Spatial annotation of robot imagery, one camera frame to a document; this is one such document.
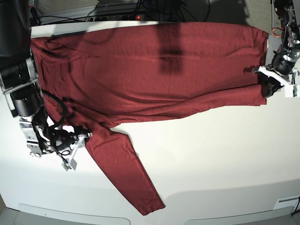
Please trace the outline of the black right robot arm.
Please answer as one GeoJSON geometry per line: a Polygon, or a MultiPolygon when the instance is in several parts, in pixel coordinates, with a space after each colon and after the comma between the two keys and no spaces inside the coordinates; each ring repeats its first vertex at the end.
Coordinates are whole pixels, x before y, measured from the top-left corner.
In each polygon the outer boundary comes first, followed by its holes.
{"type": "Polygon", "coordinates": [[[74,156],[92,134],[82,126],[73,132],[62,128],[67,109],[62,100],[38,83],[38,72],[30,49],[30,17],[27,0],[0,2],[0,87],[13,117],[19,117],[30,154],[38,158],[56,153],[65,170],[75,170],[74,156]],[[59,121],[48,125],[43,96],[62,109],[59,121]]]}

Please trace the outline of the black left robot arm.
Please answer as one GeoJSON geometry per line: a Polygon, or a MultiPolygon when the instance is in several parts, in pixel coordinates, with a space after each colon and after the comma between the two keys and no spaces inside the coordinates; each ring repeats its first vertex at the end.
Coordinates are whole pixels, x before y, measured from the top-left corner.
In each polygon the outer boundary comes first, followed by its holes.
{"type": "Polygon", "coordinates": [[[254,69],[262,77],[262,96],[271,97],[284,89],[286,98],[300,96],[300,70],[296,63],[300,59],[300,2],[298,0],[274,0],[272,8],[280,24],[280,43],[275,37],[268,40],[267,57],[270,63],[254,69]]]}

